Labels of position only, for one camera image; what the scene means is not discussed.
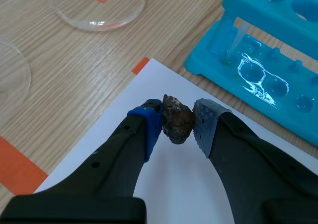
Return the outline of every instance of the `petri dish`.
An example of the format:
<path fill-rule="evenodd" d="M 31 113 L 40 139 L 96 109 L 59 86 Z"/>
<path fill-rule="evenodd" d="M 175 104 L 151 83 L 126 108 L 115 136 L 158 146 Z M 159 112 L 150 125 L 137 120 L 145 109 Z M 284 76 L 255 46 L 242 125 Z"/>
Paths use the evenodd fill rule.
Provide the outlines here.
<path fill-rule="evenodd" d="M 0 128 L 21 109 L 30 83 L 27 60 L 13 44 L 0 38 Z"/>
<path fill-rule="evenodd" d="M 105 31 L 133 21 L 146 0 L 50 0 L 54 11 L 73 27 Z"/>

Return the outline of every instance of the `blue test tube rack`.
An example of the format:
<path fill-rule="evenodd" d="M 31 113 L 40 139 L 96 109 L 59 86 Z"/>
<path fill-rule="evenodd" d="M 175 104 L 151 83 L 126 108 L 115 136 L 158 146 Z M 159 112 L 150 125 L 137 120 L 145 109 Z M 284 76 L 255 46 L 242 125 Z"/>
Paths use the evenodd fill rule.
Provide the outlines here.
<path fill-rule="evenodd" d="M 203 75 L 318 147 L 318 75 L 245 35 L 227 58 L 237 17 L 318 60 L 318 0 L 223 0 L 225 12 L 186 69 Z"/>

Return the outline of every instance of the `dark brown rock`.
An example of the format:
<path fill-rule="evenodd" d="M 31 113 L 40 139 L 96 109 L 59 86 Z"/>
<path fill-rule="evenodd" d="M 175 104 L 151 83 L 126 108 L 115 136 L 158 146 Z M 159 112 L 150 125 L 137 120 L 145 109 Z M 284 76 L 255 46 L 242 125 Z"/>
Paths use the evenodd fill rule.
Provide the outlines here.
<path fill-rule="evenodd" d="M 173 96 L 164 95 L 162 106 L 163 132 L 172 143 L 183 144 L 194 127 L 194 114 Z"/>

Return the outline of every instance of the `white paper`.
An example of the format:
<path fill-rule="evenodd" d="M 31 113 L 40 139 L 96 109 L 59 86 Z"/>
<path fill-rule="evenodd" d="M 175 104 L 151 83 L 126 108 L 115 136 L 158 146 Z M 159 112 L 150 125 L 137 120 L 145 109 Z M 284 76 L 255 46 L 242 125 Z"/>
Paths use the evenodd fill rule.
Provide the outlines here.
<path fill-rule="evenodd" d="M 218 102 L 231 109 L 259 137 L 282 149 L 318 174 L 317 159 L 151 59 L 37 192 L 54 186 L 75 171 L 109 138 L 128 111 L 148 99 L 161 100 L 164 94 L 177 97 L 190 108 L 200 98 Z M 150 161 L 142 168 L 134 196 L 146 202 L 149 224 L 234 223 L 221 180 L 210 161 L 198 148 L 193 134 L 183 145 L 173 145 L 163 133 L 160 135 Z"/>

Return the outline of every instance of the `wooden table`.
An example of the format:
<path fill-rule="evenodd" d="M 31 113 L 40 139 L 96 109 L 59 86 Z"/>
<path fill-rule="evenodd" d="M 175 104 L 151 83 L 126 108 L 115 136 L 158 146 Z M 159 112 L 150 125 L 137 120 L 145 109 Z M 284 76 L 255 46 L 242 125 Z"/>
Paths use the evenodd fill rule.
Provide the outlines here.
<path fill-rule="evenodd" d="M 48 0 L 0 0 L 0 35 L 28 60 L 32 81 L 21 111 L 0 135 L 46 173 L 51 173 L 115 97 L 134 78 L 145 56 L 155 58 L 270 131 L 318 157 L 318 149 L 273 122 L 183 63 L 210 26 L 222 16 L 222 0 L 147 0 L 132 23 L 108 32 L 72 28 Z M 266 33 L 252 35 L 290 57 L 315 61 Z M 0 184 L 0 211 L 13 196 Z"/>

